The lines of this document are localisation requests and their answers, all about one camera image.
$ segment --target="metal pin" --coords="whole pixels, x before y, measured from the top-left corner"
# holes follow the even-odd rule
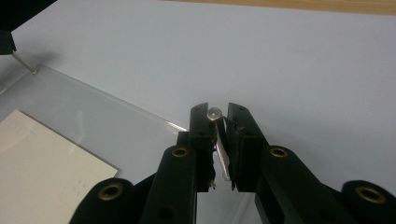
[[[207,111],[207,117],[209,118],[210,121],[216,121],[217,119],[222,119],[223,116],[221,110],[212,107]],[[219,127],[217,123],[216,123],[216,131],[217,131],[216,137],[218,139],[218,141],[216,142],[216,151],[218,152],[219,155],[219,162],[223,172],[223,178],[227,181],[230,181],[231,180],[230,173],[228,172],[228,165],[230,164],[230,161],[224,150],[224,145],[221,142],[221,138],[219,135]]]
[[[29,72],[31,72],[33,75],[37,74],[37,69],[33,68],[32,66],[30,66],[29,63],[27,63],[26,61],[24,61],[20,55],[17,54],[17,52],[13,51],[12,52],[12,57],[14,57],[18,62],[20,62],[27,70],[29,70]]]

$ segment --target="wooden strip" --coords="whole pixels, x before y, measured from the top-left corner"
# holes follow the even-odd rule
[[[170,0],[254,7],[285,7],[310,10],[396,15],[396,0]]]

